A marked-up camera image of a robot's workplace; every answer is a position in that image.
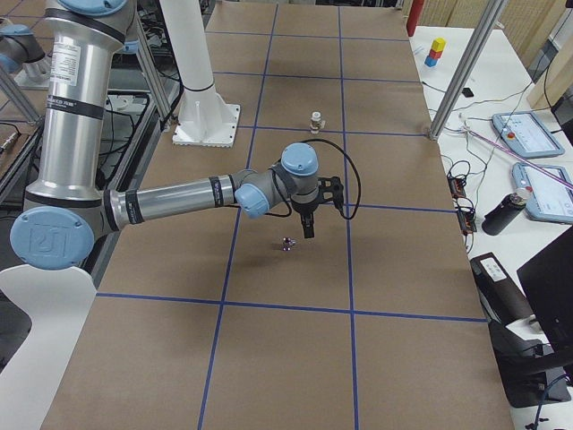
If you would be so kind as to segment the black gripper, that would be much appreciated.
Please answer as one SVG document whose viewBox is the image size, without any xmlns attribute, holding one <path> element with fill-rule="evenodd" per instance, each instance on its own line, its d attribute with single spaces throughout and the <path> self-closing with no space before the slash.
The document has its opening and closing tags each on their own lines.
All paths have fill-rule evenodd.
<svg viewBox="0 0 573 430">
<path fill-rule="evenodd" d="M 303 227 L 304 238 L 314 238 L 314 217 L 313 213 L 320 205 L 319 197 L 308 202 L 299 202 L 295 197 L 291 198 L 293 209 L 300 214 L 301 224 Z"/>
</svg>

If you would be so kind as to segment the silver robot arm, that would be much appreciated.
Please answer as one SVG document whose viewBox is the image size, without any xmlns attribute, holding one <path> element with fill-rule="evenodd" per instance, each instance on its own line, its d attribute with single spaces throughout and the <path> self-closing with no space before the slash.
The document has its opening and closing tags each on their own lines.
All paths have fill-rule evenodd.
<svg viewBox="0 0 573 430">
<path fill-rule="evenodd" d="M 111 184 L 97 186 L 100 142 L 114 54 L 140 28 L 134 1 L 49 1 L 55 44 L 37 179 L 13 222 L 14 253 L 62 270 L 90 256 L 101 237 L 152 219 L 237 204 L 252 218 L 288 203 L 313 234 L 321 188 L 314 148 L 292 143 L 267 170 L 244 169 L 191 183 L 141 189 L 153 146 L 129 144 Z"/>
<path fill-rule="evenodd" d="M 29 27 L 11 24 L 1 28 L 1 67 L 9 74 L 24 70 L 32 81 L 42 82 L 50 61 Z"/>
</svg>

